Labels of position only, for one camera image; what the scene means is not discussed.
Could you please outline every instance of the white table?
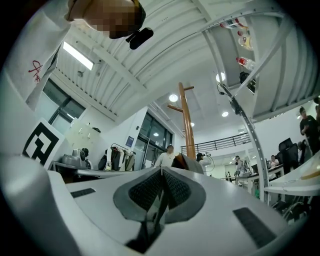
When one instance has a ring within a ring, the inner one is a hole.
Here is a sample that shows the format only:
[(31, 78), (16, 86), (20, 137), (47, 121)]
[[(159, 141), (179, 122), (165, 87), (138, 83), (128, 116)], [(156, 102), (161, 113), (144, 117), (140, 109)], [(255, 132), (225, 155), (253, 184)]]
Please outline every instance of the white table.
[[(276, 166), (275, 168), (268, 169), (268, 174), (276, 174), (278, 172), (280, 172), (281, 176), (285, 175), (283, 164), (280, 164), (280, 165)], [(252, 174), (249, 176), (244, 176), (244, 177), (235, 177), (235, 184), (237, 184), (238, 180), (247, 181), (248, 182), (248, 188), (247, 188), (248, 193), (250, 193), (252, 195), (252, 187), (253, 187), (252, 181), (258, 180), (258, 179), (259, 179), (259, 173), (255, 173), (255, 174)]]
[(264, 190), (292, 196), (320, 196), (320, 151), (297, 169), (271, 181)]

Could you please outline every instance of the black camera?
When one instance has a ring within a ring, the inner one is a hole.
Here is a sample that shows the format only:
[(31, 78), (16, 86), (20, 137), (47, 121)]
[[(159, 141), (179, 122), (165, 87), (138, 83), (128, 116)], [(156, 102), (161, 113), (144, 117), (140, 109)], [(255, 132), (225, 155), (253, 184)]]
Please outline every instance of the black camera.
[(131, 36), (129, 36), (126, 41), (130, 45), (130, 49), (135, 50), (141, 46), (145, 41), (150, 39), (154, 35), (154, 32), (151, 28), (145, 27), (144, 29), (137, 30)]

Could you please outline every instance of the red label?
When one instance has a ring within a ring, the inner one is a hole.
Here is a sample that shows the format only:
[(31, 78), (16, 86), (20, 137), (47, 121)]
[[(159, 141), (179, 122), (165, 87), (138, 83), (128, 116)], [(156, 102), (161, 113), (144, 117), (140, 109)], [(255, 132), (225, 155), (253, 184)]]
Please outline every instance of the red label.
[(33, 64), (34, 69), (29, 70), (29, 73), (35, 72), (34, 76), (33, 76), (33, 77), (35, 77), (34, 81), (39, 83), (40, 82), (39, 72), (41, 71), (42, 65), (37, 60), (32, 61), (32, 64)]

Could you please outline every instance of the ceiling beam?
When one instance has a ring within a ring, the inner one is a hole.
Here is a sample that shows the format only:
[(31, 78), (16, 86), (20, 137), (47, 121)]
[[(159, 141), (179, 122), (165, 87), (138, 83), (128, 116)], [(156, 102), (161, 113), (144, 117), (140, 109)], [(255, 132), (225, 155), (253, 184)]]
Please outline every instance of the ceiling beam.
[(99, 56), (105, 63), (107, 63), (112, 69), (119, 73), (124, 80), (132, 85), (139, 93), (146, 93), (147, 89), (135, 76), (123, 66), (120, 61), (115, 59), (109, 52), (97, 44), (92, 38), (88, 37), (85, 33), (80, 31), (76, 27), (70, 29), (70, 34), (76, 37), (82, 44)]
[(110, 118), (113, 121), (117, 121), (118, 117), (106, 109), (104, 106), (99, 104), (93, 98), (91, 98), (88, 94), (86, 94), (83, 90), (81, 90), (78, 86), (76, 86), (73, 82), (71, 82), (64, 74), (62, 74), (58, 69), (55, 69), (50, 76), (57, 86), (59, 86), (64, 92), (69, 94), (72, 98), (77, 100), (77, 97), (80, 97), (85, 102), (87, 102), (90, 106), (93, 106), (105, 116)]

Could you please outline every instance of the railing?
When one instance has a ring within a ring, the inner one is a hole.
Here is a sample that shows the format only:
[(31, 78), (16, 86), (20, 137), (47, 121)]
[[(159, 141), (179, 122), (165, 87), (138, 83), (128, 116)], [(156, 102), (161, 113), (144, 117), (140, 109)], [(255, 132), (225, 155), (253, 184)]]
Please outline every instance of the railing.
[[(251, 140), (250, 140), (249, 134), (246, 132), (246, 133), (242, 133), (242, 134), (228, 137), (228, 138), (222, 138), (222, 139), (195, 144), (194, 146), (195, 146), (195, 151), (197, 153), (204, 153), (212, 150), (221, 150), (225, 148), (235, 147), (235, 146), (246, 144), (249, 142), (251, 142)], [(187, 147), (182, 146), (181, 152), (183, 154), (186, 154)]]

